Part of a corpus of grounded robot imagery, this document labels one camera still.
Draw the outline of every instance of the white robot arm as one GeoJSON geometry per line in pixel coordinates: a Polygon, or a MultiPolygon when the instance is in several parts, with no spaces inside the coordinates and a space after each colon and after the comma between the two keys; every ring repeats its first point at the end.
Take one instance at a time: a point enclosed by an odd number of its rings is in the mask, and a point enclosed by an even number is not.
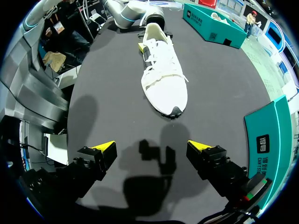
{"type": "Polygon", "coordinates": [[[31,30],[37,25],[37,23],[51,10],[55,5],[63,0],[41,0],[39,1],[30,13],[24,19],[24,29],[26,31],[31,30]]]}
{"type": "Polygon", "coordinates": [[[160,6],[151,6],[148,2],[131,0],[124,4],[119,0],[102,0],[104,7],[113,16],[120,29],[128,29],[136,20],[142,18],[147,23],[155,22],[164,29],[164,13],[160,6]]]}

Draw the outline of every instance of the teal display stand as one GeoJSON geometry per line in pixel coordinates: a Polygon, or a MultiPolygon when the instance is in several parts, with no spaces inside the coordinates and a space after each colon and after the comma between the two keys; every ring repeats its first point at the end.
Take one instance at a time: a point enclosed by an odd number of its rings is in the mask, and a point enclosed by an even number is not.
{"type": "Polygon", "coordinates": [[[216,13],[222,20],[226,19],[230,25],[212,19],[211,14],[213,12],[216,11],[197,5],[185,4],[183,18],[206,41],[221,43],[239,49],[247,34],[241,27],[219,12],[216,13]]]}
{"type": "Polygon", "coordinates": [[[244,119],[249,145],[249,178],[261,173],[273,181],[258,204],[262,209],[279,190],[291,161],[292,123],[285,95],[244,119]]]}

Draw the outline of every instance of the black table surface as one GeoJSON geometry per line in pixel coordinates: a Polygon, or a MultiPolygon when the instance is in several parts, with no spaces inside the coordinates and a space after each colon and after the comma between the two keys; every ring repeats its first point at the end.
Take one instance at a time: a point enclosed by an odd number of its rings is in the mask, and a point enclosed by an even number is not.
{"type": "Polygon", "coordinates": [[[193,224],[222,210],[227,200],[199,178],[186,158],[187,141],[220,145],[233,162],[247,166],[243,118],[270,98],[242,49],[204,41],[182,11],[164,8],[164,14],[189,79],[184,113],[170,120],[153,109],[141,86],[141,30],[136,23],[120,31],[112,22],[91,46],[74,86],[68,157],[115,140],[118,158],[78,203],[118,218],[193,224]]]}

